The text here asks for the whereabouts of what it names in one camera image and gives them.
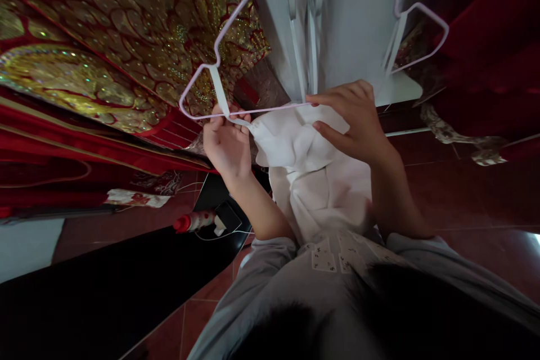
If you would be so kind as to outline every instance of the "gold embroidery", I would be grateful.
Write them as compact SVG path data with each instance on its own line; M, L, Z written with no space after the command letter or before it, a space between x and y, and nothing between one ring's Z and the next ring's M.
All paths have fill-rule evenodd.
M40 44L0 57L0 82L125 132L157 125L168 108L93 54Z
M28 0L139 85L177 107L201 63L213 63L214 41L240 0ZM224 88L269 52L252 1L224 38L219 69ZM209 114L215 93L203 71L186 99L191 114Z
M16 14L0 8L0 41L13 39L24 34L23 24Z
M191 162L191 163L195 163L195 164L197 164L199 166L202 166L202 167L204 167L206 169L210 169L210 166L208 166L208 164L206 164L204 161L202 161L201 159L198 159L196 157L177 155L177 154L175 154L173 152L163 152L163 151L151 149L149 147L141 146L141 145L138 145L136 143L125 142L125 141L122 141L122 140L118 139L118 134L115 134L114 132L107 132L107 131L104 131L104 130L96 130L96 129L89 129L89 128L84 128L84 127L77 127L76 125L68 124L67 122L61 121L61 120L56 119L54 117L51 117L51 116L49 116L47 114L43 114L42 112L39 112L37 110L34 110L34 109L32 109L30 107L27 107L27 106L24 106L24 105L15 103L15 102L13 102L11 100L8 100L6 98L3 98L3 97L0 97L0 105L4 105L4 106L7 106L7 107L9 107L11 109L21 111L21 112L26 113L26 114L30 114L30 115L35 116L37 118L40 118L42 120L45 120L45 121L51 122L53 124L56 124L56 125L58 125L60 127L71 129L72 131L78 131L78 132L83 132L83 133L86 133L86 134L94 135L94 136L96 136L98 138L107 139L109 141L113 141L113 142L116 142L116 143L121 143L123 145L128 145L129 147L135 147L137 149L145 150L145 151L152 152L152 153L155 153L155 154L158 154L158 155L170 156L171 158L188 161L188 162Z

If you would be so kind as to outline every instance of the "phone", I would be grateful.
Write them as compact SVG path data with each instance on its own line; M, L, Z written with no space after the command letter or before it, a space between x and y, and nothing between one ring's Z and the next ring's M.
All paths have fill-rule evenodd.
M228 232L233 232L242 225L242 220L236 215L228 201L219 204L215 209L215 213L221 219Z

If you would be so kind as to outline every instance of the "left hand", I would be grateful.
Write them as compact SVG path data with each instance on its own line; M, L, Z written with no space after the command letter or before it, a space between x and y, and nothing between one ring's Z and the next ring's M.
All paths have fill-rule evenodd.
M229 103L231 112L243 111ZM223 111L216 104L212 114ZM251 122L249 114L232 115ZM211 118L204 125L203 146L208 159L227 182L246 178L251 174L251 152L249 150L249 131L243 125L236 125L225 117Z

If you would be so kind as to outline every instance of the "right hand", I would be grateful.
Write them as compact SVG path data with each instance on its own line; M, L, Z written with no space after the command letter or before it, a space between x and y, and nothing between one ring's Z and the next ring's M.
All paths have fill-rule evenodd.
M341 134L324 122L313 123L313 127L341 152L369 165L400 159L381 128L373 86L365 80L342 84L305 99L314 106L332 107L349 124L349 130Z

